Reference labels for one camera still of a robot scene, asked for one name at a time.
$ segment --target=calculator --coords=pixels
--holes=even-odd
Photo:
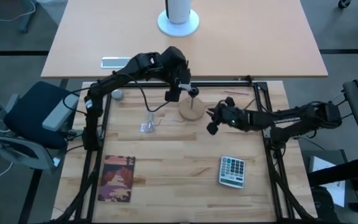
[[[221,159],[219,170],[219,183],[235,187],[244,188],[246,164],[241,159],[224,156]]]

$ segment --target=white cylinder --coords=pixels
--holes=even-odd
[[[182,24],[190,18],[191,0],[165,0],[165,7],[169,21]]]

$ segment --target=desk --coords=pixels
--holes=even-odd
[[[288,108],[283,83],[268,82],[268,87],[273,108]],[[237,106],[245,107],[254,98],[252,88],[248,88],[249,96],[224,92],[244,88],[200,87],[198,97],[206,106],[215,106],[230,95]],[[165,90],[145,88],[151,107],[163,102]],[[261,132],[244,133],[220,125],[219,132],[212,136],[206,130],[209,118],[179,123],[182,119],[178,105],[170,103],[156,112],[155,122],[160,123],[156,132],[140,133],[140,123],[146,119],[143,97],[137,88],[123,88],[123,91],[123,101],[111,103],[103,155],[136,157],[132,198],[130,203],[96,201],[93,222],[276,221]],[[81,99],[85,94],[86,91],[81,93]],[[185,97],[185,93],[181,94],[182,99]],[[78,109],[85,109],[83,101]],[[249,109],[256,110],[255,103]],[[77,113],[74,128],[84,125],[83,115]],[[78,145],[80,140],[68,148]],[[61,215],[60,210],[66,209],[77,194],[85,154],[83,149],[67,154],[52,218]],[[232,189],[217,182],[221,156],[246,161],[244,189]],[[316,216],[297,141],[288,142],[284,163],[291,191],[306,211]],[[84,202],[85,211],[88,200],[89,194]]]
[[[102,57],[178,47],[192,77],[326,77],[299,0],[194,0],[200,28],[173,38],[157,27],[161,0],[70,0],[41,77],[96,78]]]

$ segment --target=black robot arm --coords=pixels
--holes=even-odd
[[[124,68],[98,80],[89,88],[85,97],[86,126],[82,133],[85,150],[100,149],[101,142],[97,134],[97,126],[98,118],[103,114],[103,97],[131,81],[148,81],[151,78],[169,84],[165,101],[178,102],[182,90],[191,91],[188,62],[179,49],[169,47],[161,55],[157,52],[137,54]]]
[[[270,136],[270,146],[280,148],[290,137],[315,131],[320,128],[337,128],[342,124],[339,108],[331,102],[312,102],[289,110],[269,112],[243,110],[235,107],[234,100],[227,97],[207,113],[212,122],[207,130],[216,134],[219,124],[227,124],[241,131],[265,131]],[[286,128],[275,124],[294,122]]]

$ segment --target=chair wheel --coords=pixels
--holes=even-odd
[[[340,1],[338,2],[338,8],[344,9],[344,8],[347,8],[350,4],[351,4],[350,1],[349,1],[348,3],[346,3],[346,4],[344,4],[344,3],[342,2],[342,0],[340,0]]]

